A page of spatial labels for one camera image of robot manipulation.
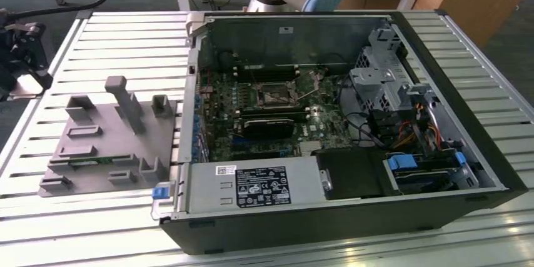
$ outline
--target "barcode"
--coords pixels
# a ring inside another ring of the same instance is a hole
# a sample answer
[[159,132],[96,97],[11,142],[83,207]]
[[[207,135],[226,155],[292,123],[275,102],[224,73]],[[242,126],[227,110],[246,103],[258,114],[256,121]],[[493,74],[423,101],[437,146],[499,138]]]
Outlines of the barcode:
[[216,166],[215,168],[215,174],[216,175],[232,175],[235,174],[235,165],[230,165],[230,166]]

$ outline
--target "blue latch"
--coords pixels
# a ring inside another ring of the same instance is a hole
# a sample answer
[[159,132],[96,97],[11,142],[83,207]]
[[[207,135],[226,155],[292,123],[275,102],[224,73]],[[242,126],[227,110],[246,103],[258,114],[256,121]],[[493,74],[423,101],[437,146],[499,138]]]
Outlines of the blue latch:
[[156,187],[152,189],[152,199],[167,199],[171,198],[170,187]]
[[458,151],[458,152],[454,154],[454,156],[457,157],[457,160],[458,160],[459,165],[463,166],[463,165],[467,163],[465,154],[463,154],[462,152]]
[[418,163],[415,162],[411,154],[397,154],[387,159],[391,170],[417,168]]

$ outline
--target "power supply label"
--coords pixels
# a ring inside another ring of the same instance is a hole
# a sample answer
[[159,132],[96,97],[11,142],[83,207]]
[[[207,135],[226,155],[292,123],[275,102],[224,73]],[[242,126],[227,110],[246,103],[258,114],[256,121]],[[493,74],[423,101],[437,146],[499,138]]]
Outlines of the power supply label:
[[286,166],[235,170],[236,205],[240,208],[291,203]]

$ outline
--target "aluminum extrusion table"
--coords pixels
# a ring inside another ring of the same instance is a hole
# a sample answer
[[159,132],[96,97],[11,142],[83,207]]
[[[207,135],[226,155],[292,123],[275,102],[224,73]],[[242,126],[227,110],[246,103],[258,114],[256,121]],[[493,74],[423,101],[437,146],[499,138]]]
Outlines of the aluminum extrusion table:
[[[534,110],[449,16],[405,13],[471,110],[534,188]],[[186,13],[93,13],[76,19],[52,63],[55,83],[32,100],[0,154],[1,266],[495,266],[534,262],[534,192],[418,233],[188,256],[151,219],[151,190],[40,198],[39,180],[68,118],[71,94],[113,103],[111,75],[144,101],[182,99]],[[415,73],[423,81],[421,69]],[[176,128],[180,128],[176,112]],[[179,151],[175,133],[172,160]]]

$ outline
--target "floor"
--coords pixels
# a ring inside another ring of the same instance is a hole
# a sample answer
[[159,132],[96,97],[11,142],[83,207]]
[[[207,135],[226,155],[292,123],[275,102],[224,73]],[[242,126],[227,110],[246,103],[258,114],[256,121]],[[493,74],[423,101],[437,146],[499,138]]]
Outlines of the floor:
[[[85,4],[93,0],[67,0],[68,5]],[[203,0],[194,0],[200,10],[208,10]],[[248,0],[215,0],[222,9],[242,9]],[[0,0],[0,7],[9,11],[25,11],[55,7],[53,0]],[[174,11],[176,0],[108,0],[99,11]],[[45,40],[57,49],[68,32],[76,13],[63,13],[32,18],[48,27]],[[487,46],[483,48],[490,60],[509,78],[525,98],[534,104],[534,0],[523,0],[518,10],[503,24]],[[9,138],[12,129],[25,108],[25,101],[0,103],[0,149]]]

